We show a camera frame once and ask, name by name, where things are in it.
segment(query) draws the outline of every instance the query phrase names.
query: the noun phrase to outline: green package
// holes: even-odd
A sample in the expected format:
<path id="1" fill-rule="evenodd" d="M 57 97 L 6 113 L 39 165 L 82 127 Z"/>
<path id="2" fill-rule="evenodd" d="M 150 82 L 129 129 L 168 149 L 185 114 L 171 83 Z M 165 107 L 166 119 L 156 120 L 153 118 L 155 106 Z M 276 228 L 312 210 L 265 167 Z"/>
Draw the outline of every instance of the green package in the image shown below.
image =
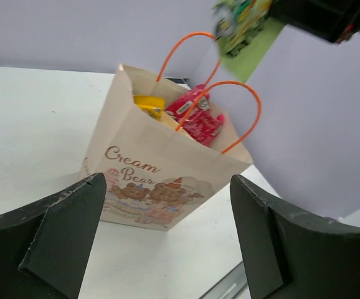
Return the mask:
<path id="1" fill-rule="evenodd" d="M 284 25 L 267 17 L 273 0 L 220 0 L 213 7 L 222 64 L 245 82 Z"/>

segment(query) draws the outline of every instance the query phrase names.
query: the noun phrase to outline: gift bag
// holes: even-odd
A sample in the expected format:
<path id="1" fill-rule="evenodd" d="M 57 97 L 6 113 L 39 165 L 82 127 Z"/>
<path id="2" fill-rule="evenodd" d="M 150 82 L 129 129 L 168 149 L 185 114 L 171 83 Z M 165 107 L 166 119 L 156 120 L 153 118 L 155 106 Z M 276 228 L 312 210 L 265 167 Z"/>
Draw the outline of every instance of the gift bag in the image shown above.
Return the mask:
<path id="1" fill-rule="evenodd" d="M 183 40 L 194 35 L 212 37 L 196 32 Z M 210 148 L 151 118 L 134 104 L 134 94 L 164 98 L 168 106 L 187 92 L 161 78 L 166 64 L 160 75 L 123 64 L 115 73 L 80 171 L 80 178 L 96 172 L 105 175 L 103 221 L 168 230 L 228 184 L 232 175 L 252 164 L 240 141 L 252 131 L 260 116 L 261 104 L 254 92 L 258 117 L 242 138 L 237 136 L 228 114 L 210 103 L 213 113 L 225 116 L 223 129 Z M 225 83 L 253 91 L 239 82 L 219 82 L 205 89 L 199 98 Z"/>

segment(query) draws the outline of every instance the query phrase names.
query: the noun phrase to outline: cartoon bear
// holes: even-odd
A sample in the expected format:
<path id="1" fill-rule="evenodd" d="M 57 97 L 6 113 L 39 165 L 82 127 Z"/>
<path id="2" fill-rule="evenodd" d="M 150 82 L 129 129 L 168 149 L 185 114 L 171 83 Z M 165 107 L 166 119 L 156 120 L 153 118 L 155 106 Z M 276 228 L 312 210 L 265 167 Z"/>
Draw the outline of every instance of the cartoon bear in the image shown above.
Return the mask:
<path id="1" fill-rule="evenodd" d="M 137 199 L 139 201 L 144 201 L 145 197 L 149 194 L 151 190 L 148 188 L 143 188 L 143 185 L 136 186 L 136 184 L 129 183 L 121 189 L 119 186 L 113 186 L 111 192 L 113 192 L 117 198 L 120 199 Z"/>
<path id="2" fill-rule="evenodd" d="M 177 206 L 187 203 L 181 196 L 187 191 L 183 188 L 173 189 L 166 183 L 157 183 L 150 192 L 149 197 L 153 203 L 165 202 L 169 206 Z"/>

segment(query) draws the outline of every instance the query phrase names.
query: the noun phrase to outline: white wall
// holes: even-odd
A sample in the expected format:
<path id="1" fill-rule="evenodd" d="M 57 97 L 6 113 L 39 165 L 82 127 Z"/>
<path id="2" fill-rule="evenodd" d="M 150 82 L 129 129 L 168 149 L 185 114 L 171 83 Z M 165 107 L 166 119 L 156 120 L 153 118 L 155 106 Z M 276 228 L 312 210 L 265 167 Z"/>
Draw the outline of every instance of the white wall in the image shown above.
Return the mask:
<path id="1" fill-rule="evenodd" d="M 182 36 L 211 30 L 213 2 L 0 0 L 0 65 L 114 72 L 123 62 L 158 71 Z M 188 76 L 209 43 L 185 43 L 167 74 Z"/>
<path id="2" fill-rule="evenodd" d="M 191 77 L 202 82 L 213 47 Z M 231 78 L 220 70 L 215 80 Z M 248 81 L 263 100 L 262 121 L 245 144 L 284 199 L 323 216 L 360 208 L 360 36 L 341 46 L 286 27 Z M 239 133 L 255 116 L 237 87 L 214 97 Z"/>

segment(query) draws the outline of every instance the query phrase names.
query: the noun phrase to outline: bag handle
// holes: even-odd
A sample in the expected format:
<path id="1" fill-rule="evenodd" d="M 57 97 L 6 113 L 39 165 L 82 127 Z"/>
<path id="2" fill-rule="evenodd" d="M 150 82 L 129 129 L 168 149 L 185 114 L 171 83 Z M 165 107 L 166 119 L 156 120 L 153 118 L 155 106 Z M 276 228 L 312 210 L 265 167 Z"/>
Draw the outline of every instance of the bag handle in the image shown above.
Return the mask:
<path id="1" fill-rule="evenodd" d="M 238 82 L 238 81 L 221 81 L 221 82 L 217 82 L 215 84 L 212 84 L 210 87 L 208 87 L 207 89 L 205 89 L 195 100 L 194 103 L 191 105 L 190 108 L 188 108 L 186 114 L 183 116 L 183 118 L 181 119 L 181 121 L 179 122 L 179 125 L 176 128 L 176 131 L 179 131 L 180 128 L 183 126 L 183 124 L 186 122 L 188 116 L 191 114 L 191 111 L 196 107 L 196 105 L 198 104 L 199 100 L 207 93 L 209 92 L 209 90 L 211 90 L 212 88 L 219 86 L 219 85 L 225 85 L 225 84 L 234 84 L 234 85 L 239 85 L 242 86 L 244 88 L 246 88 L 247 90 L 249 90 L 249 92 L 255 97 L 256 102 L 257 102 L 257 116 L 255 121 L 253 122 L 252 126 L 250 127 L 250 129 L 243 134 L 236 142 L 234 142 L 233 144 L 231 144 L 228 148 L 226 148 L 225 150 L 222 151 L 222 154 L 225 154 L 226 152 L 228 152 L 229 150 L 231 150 L 233 147 L 235 147 L 237 144 L 239 144 L 242 140 L 244 140 L 249 134 L 251 134 L 251 132 L 253 131 L 253 129 L 255 129 L 257 123 L 259 122 L 260 116 L 262 115 L 262 101 L 260 100 L 259 95 L 257 94 L 257 92 L 250 87 L 247 84 Z"/>
<path id="2" fill-rule="evenodd" d="M 197 31 L 197 32 L 193 32 L 190 34 L 187 34 L 186 36 L 184 36 L 181 40 L 179 40 L 177 42 L 176 45 L 174 45 L 174 47 L 172 48 L 172 50 L 170 51 L 169 55 L 166 57 L 165 62 L 163 63 L 161 70 L 159 72 L 159 75 L 156 77 L 156 81 L 159 82 L 162 79 L 163 76 L 163 72 L 166 69 L 166 66 L 168 65 L 168 62 L 170 60 L 170 58 L 172 57 L 173 53 L 178 49 L 178 47 L 186 40 L 189 39 L 190 37 L 193 36 L 208 36 L 213 40 L 216 40 L 213 34 L 207 33 L 207 32 L 202 32 L 202 31 Z M 206 80 L 205 86 L 207 86 L 209 84 L 209 82 L 212 80 L 213 76 L 216 74 L 217 69 L 219 68 L 220 65 L 220 60 L 218 61 L 218 63 L 216 64 L 215 69 L 213 70 L 213 72 L 211 73 L 211 75 L 209 76 L 209 78 Z"/>

